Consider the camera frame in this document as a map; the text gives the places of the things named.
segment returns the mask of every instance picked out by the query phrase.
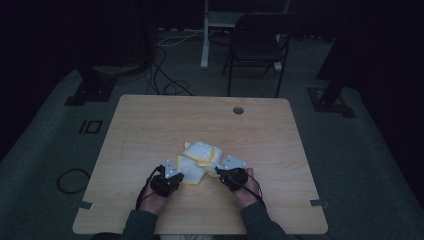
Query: metal bracket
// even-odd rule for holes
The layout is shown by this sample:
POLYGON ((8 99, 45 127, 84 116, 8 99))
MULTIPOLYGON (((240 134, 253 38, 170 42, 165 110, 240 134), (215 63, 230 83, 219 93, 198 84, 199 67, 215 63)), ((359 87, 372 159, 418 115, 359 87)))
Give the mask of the metal bracket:
POLYGON ((165 161, 165 178, 173 177, 178 173, 181 173, 181 170, 171 160, 167 159, 165 161))
POLYGON ((99 76, 91 66, 78 68, 82 81, 74 96, 68 97, 65 106, 83 106, 85 102, 108 102, 116 78, 99 76))
POLYGON ((244 167, 246 166, 246 162, 235 158, 233 156, 228 155, 227 159, 224 160, 221 164, 219 164, 217 167, 221 170, 231 170, 238 167, 244 167))
POLYGON ((341 113, 346 118, 356 118, 352 108, 348 107, 339 95, 334 101, 326 101, 324 94, 328 89, 307 88, 309 98, 316 112, 341 113))

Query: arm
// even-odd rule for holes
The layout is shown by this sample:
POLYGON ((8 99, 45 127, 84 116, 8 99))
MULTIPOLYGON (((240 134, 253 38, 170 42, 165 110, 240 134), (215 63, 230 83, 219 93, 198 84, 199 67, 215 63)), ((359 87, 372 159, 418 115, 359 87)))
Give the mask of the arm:
POLYGON ((288 239, 278 223, 271 220, 266 209, 259 203, 253 203, 241 210, 249 239, 288 239))
MULTIPOLYGON (((247 168, 246 172, 250 177, 244 186, 259 195, 259 185, 252 179, 253 169, 247 168)), ((232 193, 242 207, 240 213, 249 239, 287 239, 284 230, 271 220, 265 207, 253 194, 243 188, 232 193)))
POLYGON ((139 209, 131 211, 121 240, 153 239, 156 222, 160 212, 168 202, 168 198, 154 193, 150 187, 150 182, 146 184, 146 191, 142 198, 144 199, 141 201, 139 209))

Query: table hole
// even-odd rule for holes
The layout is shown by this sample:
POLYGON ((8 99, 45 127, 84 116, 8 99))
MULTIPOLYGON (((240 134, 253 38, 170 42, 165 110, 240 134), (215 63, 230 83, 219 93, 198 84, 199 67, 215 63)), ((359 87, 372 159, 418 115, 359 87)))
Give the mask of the table hole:
POLYGON ((240 106, 236 106, 233 108, 233 112, 237 115, 241 115, 244 113, 244 109, 240 106))

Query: desk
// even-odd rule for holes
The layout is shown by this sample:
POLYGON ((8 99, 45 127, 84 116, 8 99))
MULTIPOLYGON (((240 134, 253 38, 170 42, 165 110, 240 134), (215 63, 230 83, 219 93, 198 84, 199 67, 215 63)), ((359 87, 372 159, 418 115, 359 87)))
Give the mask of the desk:
MULTIPOLYGON (((283 12, 287 12, 290 0, 285 1, 283 12)), ((209 65, 209 27, 228 27, 233 28, 243 13, 236 12, 218 12, 209 11, 209 0, 205 0, 205 14, 203 19, 203 47, 202 47, 202 58, 200 60, 200 67, 202 69, 208 68, 209 65)), ((274 63, 274 69, 279 72, 281 71, 281 63, 274 63)))
MULTIPOLYGON (((322 234, 327 223, 289 102, 284 99, 123 96, 83 201, 75 233, 121 233, 151 171, 175 160, 184 141, 203 141, 245 160, 261 183, 271 218, 288 234, 322 234), (233 108, 241 106, 237 115, 233 108)), ((243 234, 239 207, 217 178, 181 185, 157 234, 243 234)))

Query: floor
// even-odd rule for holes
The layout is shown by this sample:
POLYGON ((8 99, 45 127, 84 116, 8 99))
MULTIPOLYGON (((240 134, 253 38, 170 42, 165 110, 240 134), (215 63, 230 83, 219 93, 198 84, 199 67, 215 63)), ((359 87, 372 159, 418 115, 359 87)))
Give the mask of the floor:
MULTIPOLYGON (((161 32, 160 37, 190 36, 195 32, 161 32)), ((0 165, 0 239, 90 239, 76 235, 72 224, 83 192, 65 194, 57 179, 67 170, 94 168, 119 98, 124 94, 162 93, 225 96, 227 75, 222 74, 228 37, 211 36, 209 67, 200 69, 201 33, 179 42, 169 39, 157 50, 155 63, 178 85, 152 66, 145 74, 122 76, 108 102, 64 106, 81 78, 69 73, 51 93, 36 117, 0 165), (96 134, 81 131, 84 121, 102 121, 96 134)), ((288 58, 280 98, 289 100, 298 125, 315 184, 322 200, 329 235, 290 236, 290 239, 424 239, 424 213, 403 179, 390 150, 354 89, 342 96, 356 118, 337 113, 317 113, 307 87, 325 88, 316 75, 331 43, 294 40, 288 58)), ((99 67, 116 75, 126 69, 99 67)), ((256 69, 234 72, 234 97, 272 97, 278 73, 262 75, 256 69)), ((84 187, 81 172, 65 176, 61 186, 84 187)))

